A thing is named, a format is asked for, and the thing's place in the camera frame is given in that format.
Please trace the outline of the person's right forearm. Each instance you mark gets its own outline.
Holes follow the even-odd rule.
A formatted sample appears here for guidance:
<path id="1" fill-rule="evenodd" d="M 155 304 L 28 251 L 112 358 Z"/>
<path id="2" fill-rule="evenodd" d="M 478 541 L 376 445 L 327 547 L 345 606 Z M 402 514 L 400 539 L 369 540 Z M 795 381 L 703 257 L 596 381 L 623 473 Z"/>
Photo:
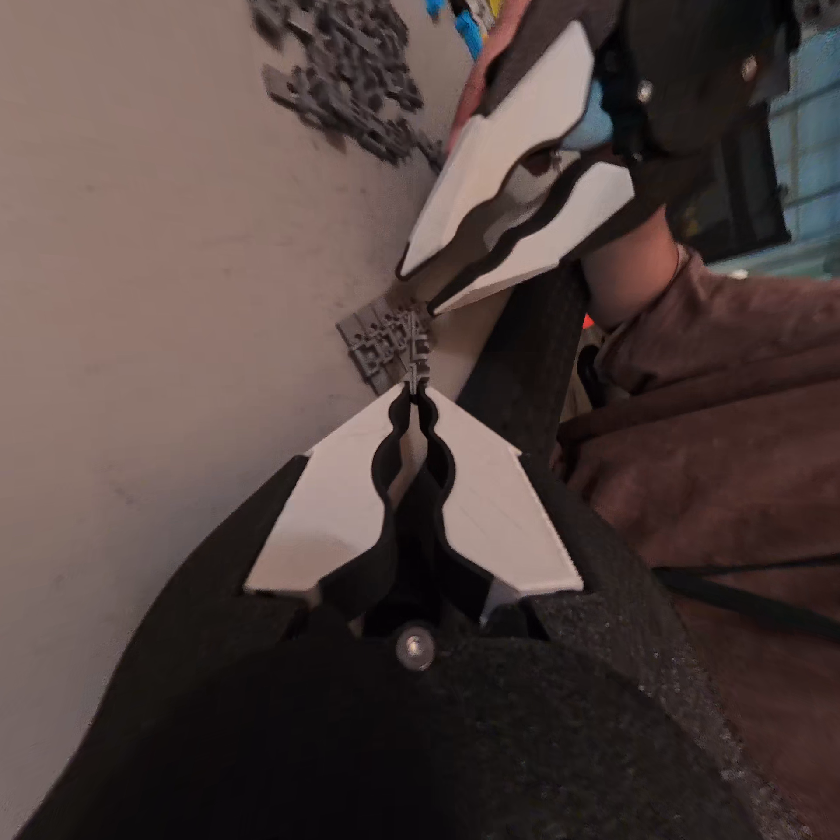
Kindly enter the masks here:
<path id="1" fill-rule="evenodd" d="M 685 258 L 662 205 L 630 233 L 582 258 L 588 315 L 605 332 L 635 319 L 666 290 Z"/>

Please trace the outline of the grey desk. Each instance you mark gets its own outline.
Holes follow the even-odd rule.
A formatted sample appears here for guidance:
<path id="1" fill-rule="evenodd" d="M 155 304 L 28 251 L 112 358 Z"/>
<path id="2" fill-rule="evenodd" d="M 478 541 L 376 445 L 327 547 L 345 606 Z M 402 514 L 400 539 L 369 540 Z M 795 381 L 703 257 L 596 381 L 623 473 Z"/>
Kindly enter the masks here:
<path id="1" fill-rule="evenodd" d="M 2 2 L 2 838 L 174 570 L 372 398 L 432 185 L 270 100 L 246 2 Z"/>

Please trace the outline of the pile of grey track pieces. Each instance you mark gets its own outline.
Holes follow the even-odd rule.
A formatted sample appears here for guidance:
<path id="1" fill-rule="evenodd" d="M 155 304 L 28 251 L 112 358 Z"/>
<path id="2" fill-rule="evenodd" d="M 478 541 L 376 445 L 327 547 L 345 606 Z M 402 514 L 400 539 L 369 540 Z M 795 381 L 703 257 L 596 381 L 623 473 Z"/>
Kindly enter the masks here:
<path id="1" fill-rule="evenodd" d="M 387 1 L 248 1 L 257 34 L 280 52 L 301 48 L 302 64 L 260 71 L 273 102 L 323 133 L 355 142 L 393 166 L 415 152 L 441 172 L 443 144 L 411 120 L 424 97 L 406 61 L 408 28 Z"/>

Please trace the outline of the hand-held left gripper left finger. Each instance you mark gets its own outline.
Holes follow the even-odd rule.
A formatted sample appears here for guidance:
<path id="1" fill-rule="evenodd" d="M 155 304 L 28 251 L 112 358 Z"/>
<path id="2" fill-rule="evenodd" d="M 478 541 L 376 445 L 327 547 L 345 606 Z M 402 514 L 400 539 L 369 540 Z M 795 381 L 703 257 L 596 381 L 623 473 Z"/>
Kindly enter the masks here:
<path id="1" fill-rule="evenodd" d="M 395 579 L 391 488 L 403 469 L 408 386 L 395 385 L 315 444 L 245 581 L 309 606 L 373 606 Z"/>

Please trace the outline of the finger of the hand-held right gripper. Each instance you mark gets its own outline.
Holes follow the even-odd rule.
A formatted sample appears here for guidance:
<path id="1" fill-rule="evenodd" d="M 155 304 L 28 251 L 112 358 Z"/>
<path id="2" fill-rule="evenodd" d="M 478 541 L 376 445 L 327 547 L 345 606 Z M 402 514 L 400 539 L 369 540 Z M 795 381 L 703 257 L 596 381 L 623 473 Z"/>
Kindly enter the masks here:
<path id="1" fill-rule="evenodd" d="M 551 272 L 634 198 L 622 164 L 577 161 L 533 213 L 500 234 L 490 252 L 462 269 L 428 304 L 438 316 Z"/>
<path id="2" fill-rule="evenodd" d="M 417 217 L 395 273 L 403 280 L 444 250 L 476 208 L 500 193 L 531 152 L 556 145 L 583 117 L 594 54 L 573 21 L 488 115 L 462 129 Z"/>

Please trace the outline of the black machine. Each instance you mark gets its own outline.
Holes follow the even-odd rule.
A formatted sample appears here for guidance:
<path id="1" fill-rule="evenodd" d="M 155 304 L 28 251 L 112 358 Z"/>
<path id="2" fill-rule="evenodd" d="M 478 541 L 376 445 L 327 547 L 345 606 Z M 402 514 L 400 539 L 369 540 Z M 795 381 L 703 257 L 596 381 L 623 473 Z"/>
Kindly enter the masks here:
<path id="1" fill-rule="evenodd" d="M 712 148 L 694 185 L 668 205 L 674 237 L 707 265 L 791 241 L 769 118 L 767 102 L 751 107 Z"/>

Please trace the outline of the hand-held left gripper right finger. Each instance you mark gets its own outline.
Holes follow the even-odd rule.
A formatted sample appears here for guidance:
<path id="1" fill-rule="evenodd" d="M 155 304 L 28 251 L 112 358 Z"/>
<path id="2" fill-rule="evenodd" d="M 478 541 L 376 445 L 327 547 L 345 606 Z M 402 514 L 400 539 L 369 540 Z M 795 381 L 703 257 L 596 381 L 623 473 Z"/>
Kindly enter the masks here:
<path id="1" fill-rule="evenodd" d="M 435 579 L 486 625 L 533 597 L 583 592 L 584 581 L 522 464 L 522 452 L 432 387 L 420 389 Z"/>

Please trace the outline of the person's brown shirt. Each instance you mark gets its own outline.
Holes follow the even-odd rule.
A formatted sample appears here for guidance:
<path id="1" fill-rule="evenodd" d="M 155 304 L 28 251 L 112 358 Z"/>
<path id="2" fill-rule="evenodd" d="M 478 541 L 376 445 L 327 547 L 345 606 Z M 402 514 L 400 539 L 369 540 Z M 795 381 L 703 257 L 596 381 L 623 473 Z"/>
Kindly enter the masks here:
<path id="1" fill-rule="evenodd" d="M 568 485 L 651 569 L 838 623 L 838 280 L 679 257 L 596 356 L 626 397 L 559 430 Z M 676 606 L 749 761 L 814 838 L 838 838 L 838 642 Z"/>

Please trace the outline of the black perforated foam pad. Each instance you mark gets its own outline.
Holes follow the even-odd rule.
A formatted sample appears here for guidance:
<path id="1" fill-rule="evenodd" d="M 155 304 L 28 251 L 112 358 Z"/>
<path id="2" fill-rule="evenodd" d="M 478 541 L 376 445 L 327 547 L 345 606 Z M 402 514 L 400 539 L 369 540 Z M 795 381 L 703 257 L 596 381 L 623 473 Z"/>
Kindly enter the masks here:
<path id="1" fill-rule="evenodd" d="M 456 402 L 544 464 L 554 450 L 588 301 L 578 261 L 516 286 Z"/>

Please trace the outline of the person's right hand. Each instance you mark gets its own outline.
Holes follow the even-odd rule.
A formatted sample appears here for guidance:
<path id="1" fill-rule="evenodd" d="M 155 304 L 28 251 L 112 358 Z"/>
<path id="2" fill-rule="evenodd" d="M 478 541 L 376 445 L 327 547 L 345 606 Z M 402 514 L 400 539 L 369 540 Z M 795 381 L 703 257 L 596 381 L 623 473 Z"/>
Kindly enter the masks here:
<path id="1" fill-rule="evenodd" d="M 509 47 L 515 37 L 530 1 L 505 1 L 496 23 L 483 42 L 458 100 L 455 116 L 446 144 L 446 154 L 454 150 L 459 135 L 478 109 L 487 88 L 487 73 L 493 62 Z"/>

